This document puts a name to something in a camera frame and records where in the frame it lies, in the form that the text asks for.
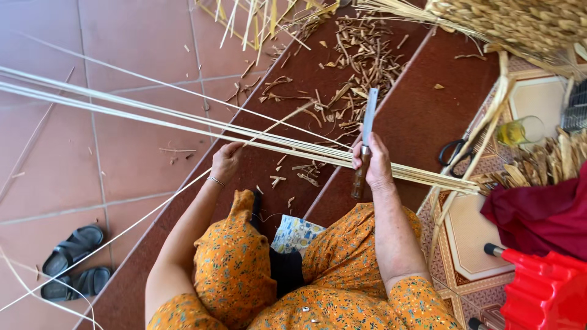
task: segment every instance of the red cloth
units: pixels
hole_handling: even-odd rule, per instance
[[[497,225],[507,247],[541,257],[556,251],[587,261],[587,163],[578,179],[555,186],[496,187],[480,212]]]

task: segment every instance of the black sandal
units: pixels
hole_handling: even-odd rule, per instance
[[[82,297],[62,283],[75,288],[86,298],[92,297],[100,293],[109,279],[110,268],[90,268],[73,279],[69,276],[63,276],[43,285],[41,287],[41,297],[53,302],[74,300]]]
[[[55,276],[68,269],[83,257],[92,253],[104,239],[102,229],[96,225],[87,225],[76,229],[71,236],[59,243],[43,264],[43,272]]]

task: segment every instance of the wooden knife handle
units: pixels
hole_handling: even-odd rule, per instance
[[[365,177],[367,176],[367,170],[369,169],[369,163],[371,162],[371,150],[369,147],[361,147],[361,160],[363,164],[355,172],[355,179],[353,180],[353,190],[350,193],[351,197],[360,200],[363,198],[363,190],[365,189]]]

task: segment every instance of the woman's left hand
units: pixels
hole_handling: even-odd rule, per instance
[[[210,176],[224,183],[229,183],[237,172],[244,144],[244,142],[232,142],[223,145],[212,158]]]

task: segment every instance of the silver bracelet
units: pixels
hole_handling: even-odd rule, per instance
[[[219,185],[222,186],[222,188],[224,188],[226,185],[224,184],[224,182],[220,181],[219,179],[215,178],[215,177],[207,177],[206,180],[212,180],[216,183],[218,183]]]

